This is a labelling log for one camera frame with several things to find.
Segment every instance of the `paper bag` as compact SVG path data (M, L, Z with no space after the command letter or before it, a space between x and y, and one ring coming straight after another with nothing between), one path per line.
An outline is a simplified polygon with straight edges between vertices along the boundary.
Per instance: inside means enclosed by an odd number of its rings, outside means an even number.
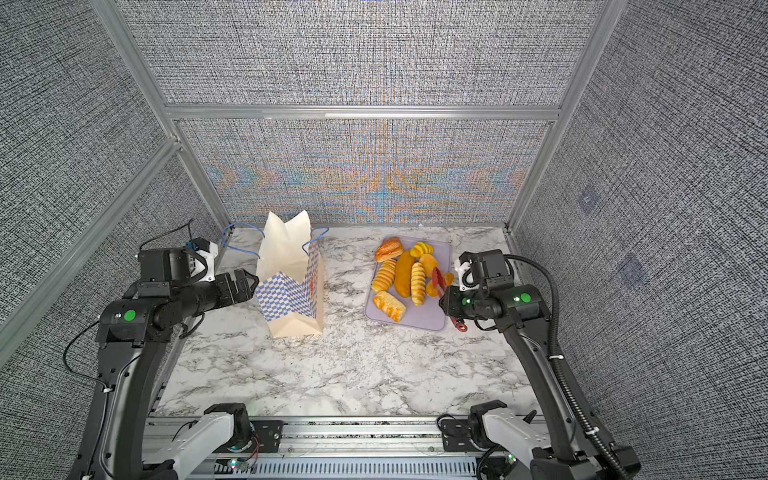
M272 212L266 219L256 268L256 275L266 280L255 296L272 336L313 335L325 328L325 265L311 236L306 211L286 223Z

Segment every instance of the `blue checkered pattern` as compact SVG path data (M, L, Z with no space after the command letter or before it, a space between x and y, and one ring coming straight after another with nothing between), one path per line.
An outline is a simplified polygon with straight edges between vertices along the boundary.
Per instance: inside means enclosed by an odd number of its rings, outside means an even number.
M317 242L310 243L308 251L310 263L302 283L278 272L256 288L255 295L267 322L291 312L312 318L317 314L317 267L320 258Z

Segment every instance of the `metal rail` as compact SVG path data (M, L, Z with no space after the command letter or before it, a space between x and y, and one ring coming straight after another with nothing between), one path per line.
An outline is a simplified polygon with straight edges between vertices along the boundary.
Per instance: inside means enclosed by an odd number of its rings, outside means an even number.
M210 178L205 173L191 144L168 115L165 109L163 92L157 85L149 64L144 60L144 56L141 54L138 45L136 45L134 36L125 23L125 19L120 13L116 2L114 0L91 0L91 6L107 30L112 43L120 52L120 56L123 58L128 70L131 71L141 93L144 94L144 98L154 112L155 117L157 117L157 121L165 130L165 134L168 137L176 137L181 142L181 150L179 152L181 163L187 170L203 202L208 207L211 216L215 219L219 228L223 229L226 225L232 223L227 209L214 189Z
M167 104L173 119L256 118L271 120L409 119L409 120L543 120L556 121L561 109L554 106L511 105L248 105Z
M0 325L0 366L11 358L16 348L53 306L59 295L67 289L67 285L78 275L101 242L133 206L144 188L178 151L179 146L175 138L167 139L80 235L48 275L24 298L22 304Z
M551 125L541 143L538 155L534 160L531 170L525 177L520 187L519 194L515 199L515 205L509 214L507 225L510 231L518 229L520 222L525 216L525 211L533 199L538 185L544 176L552 156L558 149L560 140L568 128L568 122L573 117L576 106L581 100L581 95L587 87L594 69L598 64L600 56L603 54L605 45L616 26L627 0L606 0L600 11L597 21L592 27L587 44L581 53L581 57L574 69L574 74L568 84L568 88L563 95L561 104L562 113L553 125Z

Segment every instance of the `tray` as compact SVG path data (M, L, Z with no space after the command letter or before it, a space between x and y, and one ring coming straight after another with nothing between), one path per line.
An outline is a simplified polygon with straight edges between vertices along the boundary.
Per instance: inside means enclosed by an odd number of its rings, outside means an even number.
M413 246L418 242L426 242L435 248L435 252L432 255L440 264L440 270L442 270L444 274L451 271L450 243L436 242L426 238L398 237L402 242L402 247L404 250L402 253L403 255L409 255L409 250L411 250L411 248L413 248ZM379 271L381 266L381 263L376 264L376 268L373 271L373 276L371 277L371 283L376 277L376 273ZM389 293L391 293L396 299L403 302L403 304L406 306L406 314L403 316L402 320L398 323L395 320L389 318L383 311L376 308L376 305L373 304L373 297L376 295L376 293L370 288L368 289L368 297L366 298L366 317L368 317L368 319L373 320L374 322L407 326L409 328L427 330L429 332L439 332L445 328L446 320L448 317L445 316L442 309L440 308L440 305L438 304L438 301L440 300L439 298L432 298L429 295L426 295L424 297L424 304L416 306L413 304L410 297L402 298L400 295L398 295L398 293L395 291L394 285L391 286L387 291L389 291Z

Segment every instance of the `black mount plate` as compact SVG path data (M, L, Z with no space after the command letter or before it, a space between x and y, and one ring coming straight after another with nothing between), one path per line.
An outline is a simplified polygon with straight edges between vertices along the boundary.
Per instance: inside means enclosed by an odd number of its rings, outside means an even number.
M250 424L253 426L253 433L259 438L259 453L277 453L278 449L280 449L280 438L283 436L283 422L280 420L263 420L258 422L251 420ZM253 443L238 453L231 452L224 447L219 447L215 452L233 453L242 456L246 453L250 455L255 450L256 443Z
M442 431L442 449L446 452L482 452L475 447L469 436L469 424L466 420L440 420Z

